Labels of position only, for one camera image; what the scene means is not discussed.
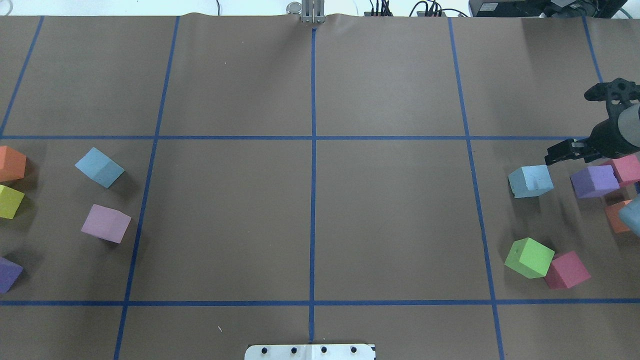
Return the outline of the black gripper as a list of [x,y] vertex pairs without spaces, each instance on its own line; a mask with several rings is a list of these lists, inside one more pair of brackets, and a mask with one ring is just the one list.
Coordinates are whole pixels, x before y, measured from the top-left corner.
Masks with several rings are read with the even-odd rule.
[[544,162],[546,166],[578,159],[592,162],[601,158],[622,158],[631,153],[633,144],[623,137],[618,120],[610,118],[595,125],[590,136],[585,139],[565,139],[550,146]]

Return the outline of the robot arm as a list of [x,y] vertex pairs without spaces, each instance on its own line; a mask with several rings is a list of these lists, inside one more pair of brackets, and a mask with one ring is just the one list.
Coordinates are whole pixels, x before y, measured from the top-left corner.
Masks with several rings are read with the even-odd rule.
[[601,166],[611,166],[620,187],[639,182],[640,119],[639,105],[631,104],[620,113],[594,126],[584,139],[565,139],[547,148],[547,166],[565,160],[586,163],[605,158]]

